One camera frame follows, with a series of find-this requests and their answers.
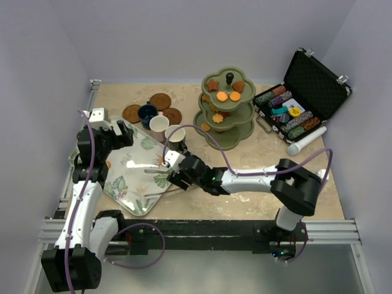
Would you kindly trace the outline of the metal tongs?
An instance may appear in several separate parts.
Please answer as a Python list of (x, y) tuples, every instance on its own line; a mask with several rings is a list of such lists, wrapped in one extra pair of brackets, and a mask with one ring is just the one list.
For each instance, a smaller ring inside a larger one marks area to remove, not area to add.
[(171, 185), (171, 182), (167, 178), (171, 175), (172, 171), (171, 168), (168, 170), (144, 169), (144, 173), (154, 175), (153, 180), (160, 188), (168, 188)]

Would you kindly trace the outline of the leaf pattern serving tray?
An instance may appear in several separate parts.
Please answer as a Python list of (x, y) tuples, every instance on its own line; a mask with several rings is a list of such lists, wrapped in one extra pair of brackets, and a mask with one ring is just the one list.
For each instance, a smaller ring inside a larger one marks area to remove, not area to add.
[(119, 116), (111, 123), (123, 120), (133, 130), (134, 144), (113, 150), (107, 161), (111, 163), (103, 192), (137, 217), (145, 216), (168, 188), (160, 188), (144, 169), (168, 170), (162, 165), (163, 144)]

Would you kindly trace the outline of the round orange cookie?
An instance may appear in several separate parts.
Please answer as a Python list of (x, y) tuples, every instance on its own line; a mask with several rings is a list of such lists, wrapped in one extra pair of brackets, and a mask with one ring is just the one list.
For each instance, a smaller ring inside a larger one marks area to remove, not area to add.
[(202, 124), (201, 125), (201, 128), (204, 130), (204, 131), (206, 131), (206, 132), (208, 132), (211, 128), (210, 128), (210, 126), (209, 125), (207, 125), (207, 124)]
[(224, 91), (219, 91), (216, 93), (216, 98), (220, 102), (225, 102), (228, 99), (228, 95)]
[(230, 93), (230, 100), (237, 102), (241, 99), (241, 94), (237, 91), (233, 91)]

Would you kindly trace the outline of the orange flower cookie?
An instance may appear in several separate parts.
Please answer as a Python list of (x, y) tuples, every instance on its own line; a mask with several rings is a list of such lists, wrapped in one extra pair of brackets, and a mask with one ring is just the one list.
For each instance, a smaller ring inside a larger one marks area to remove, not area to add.
[(212, 120), (216, 124), (220, 124), (223, 122), (224, 117), (220, 113), (215, 113), (212, 117)]

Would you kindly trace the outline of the dark star cookie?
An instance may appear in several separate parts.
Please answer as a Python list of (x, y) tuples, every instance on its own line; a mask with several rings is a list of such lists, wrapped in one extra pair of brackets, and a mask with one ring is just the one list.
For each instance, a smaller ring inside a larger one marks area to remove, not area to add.
[(229, 112), (222, 112), (222, 111), (220, 111), (219, 114), (222, 115), (224, 118), (230, 116)]
[(217, 91), (219, 89), (219, 82), (214, 79), (210, 79), (210, 81), (205, 83), (205, 86), (209, 92)]

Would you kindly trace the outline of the brown patterned cookie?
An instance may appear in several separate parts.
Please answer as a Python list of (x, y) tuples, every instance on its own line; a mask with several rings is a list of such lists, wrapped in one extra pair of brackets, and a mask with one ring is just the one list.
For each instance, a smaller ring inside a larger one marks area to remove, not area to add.
[(209, 106), (213, 112), (218, 112), (217, 108), (215, 108), (213, 104), (209, 103)]

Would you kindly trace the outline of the maple leaf cookie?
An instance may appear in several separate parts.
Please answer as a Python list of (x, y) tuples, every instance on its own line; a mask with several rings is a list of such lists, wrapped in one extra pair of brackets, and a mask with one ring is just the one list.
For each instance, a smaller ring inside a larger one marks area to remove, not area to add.
[(205, 94), (202, 95), (202, 100), (205, 101), (205, 102), (210, 102), (209, 97), (207, 95), (205, 95)]

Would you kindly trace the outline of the round orange cookie front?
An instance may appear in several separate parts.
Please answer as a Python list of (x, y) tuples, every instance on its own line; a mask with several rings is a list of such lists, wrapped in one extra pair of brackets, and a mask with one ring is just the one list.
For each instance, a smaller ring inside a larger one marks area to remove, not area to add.
[(233, 91), (230, 93), (230, 100), (237, 102), (241, 99), (241, 94), (237, 91)]

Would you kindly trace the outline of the heart cookie light brown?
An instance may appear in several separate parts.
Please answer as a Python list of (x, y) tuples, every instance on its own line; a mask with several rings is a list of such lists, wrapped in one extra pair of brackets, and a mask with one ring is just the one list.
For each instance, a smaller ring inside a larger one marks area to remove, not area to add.
[(232, 88), (239, 93), (242, 93), (244, 90), (245, 82), (244, 81), (237, 81), (232, 84)]

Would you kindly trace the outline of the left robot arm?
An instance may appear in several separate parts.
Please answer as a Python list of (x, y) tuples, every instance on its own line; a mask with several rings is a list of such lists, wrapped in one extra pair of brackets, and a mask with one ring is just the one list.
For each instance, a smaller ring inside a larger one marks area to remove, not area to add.
[(45, 250), (41, 257), (52, 291), (99, 286), (105, 250), (111, 239), (125, 237), (127, 225), (118, 210), (100, 213), (97, 224), (93, 223), (94, 213), (108, 175), (108, 156), (133, 143), (133, 130), (121, 119), (108, 122), (106, 127), (87, 124), (77, 134), (70, 210), (54, 248)]

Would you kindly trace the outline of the brown saucer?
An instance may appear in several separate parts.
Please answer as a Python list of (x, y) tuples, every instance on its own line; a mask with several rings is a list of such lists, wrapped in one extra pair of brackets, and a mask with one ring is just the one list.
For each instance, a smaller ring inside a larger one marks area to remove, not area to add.
[(140, 117), (138, 115), (138, 111), (140, 108), (141, 108), (141, 105), (139, 105), (139, 104), (128, 105), (122, 111), (122, 117), (131, 124), (139, 123)]
[(155, 106), (159, 111), (162, 111), (170, 107), (172, 100), (168, 94), (156, 93), (150, 97), (149, 103)]
[(169, 120), (169, 125), (179, 125), (182, 121), (182, 114), (177, 108), (166, 108), (162, 114)]

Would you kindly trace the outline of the pink cup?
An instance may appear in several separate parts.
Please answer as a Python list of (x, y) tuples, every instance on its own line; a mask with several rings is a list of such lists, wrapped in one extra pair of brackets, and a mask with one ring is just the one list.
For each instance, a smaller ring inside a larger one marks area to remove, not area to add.
[(153, 117), (149, 122), (149, 128), (152, 133), (152, 137), (159, 142), (166, 140), (165, 131), (169, 127), (169, 119), (164, 115), (157, 115)]

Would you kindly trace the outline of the brown saucer back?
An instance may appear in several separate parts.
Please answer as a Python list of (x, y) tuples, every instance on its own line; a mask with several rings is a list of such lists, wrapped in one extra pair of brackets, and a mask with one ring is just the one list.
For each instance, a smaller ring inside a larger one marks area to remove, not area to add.
[(162, 111), (170, 107), (172, 100), (168, 94), (156, 93), (150, 97), (149, 103), (155, 106), (159, 111)]

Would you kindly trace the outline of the white microphone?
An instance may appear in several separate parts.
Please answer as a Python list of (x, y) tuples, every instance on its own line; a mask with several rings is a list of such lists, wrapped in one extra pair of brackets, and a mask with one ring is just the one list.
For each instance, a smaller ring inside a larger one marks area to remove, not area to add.
[(290, 156), (297, 155), (303, 148), (305, 148), (308, 144), (312, 143), (314, 140), (322, 136), (327, 131), (325, 126), (319, 127), (317, 130), (313, 131), (311, 134), (305, 136), (301, 140), (292, 143), (287, 148), (287, 153)]

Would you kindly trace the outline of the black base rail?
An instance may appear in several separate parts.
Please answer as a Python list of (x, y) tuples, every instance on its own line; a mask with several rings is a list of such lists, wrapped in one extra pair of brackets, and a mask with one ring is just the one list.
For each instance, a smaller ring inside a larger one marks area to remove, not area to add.
[(123, 222), (112, 243), (128, 245), (130, 254), (150, 250), (249, 251), (294, 257), (296, 245), (308, 240), (303, 223), (288, 232), (273, 220), (136, 220)]

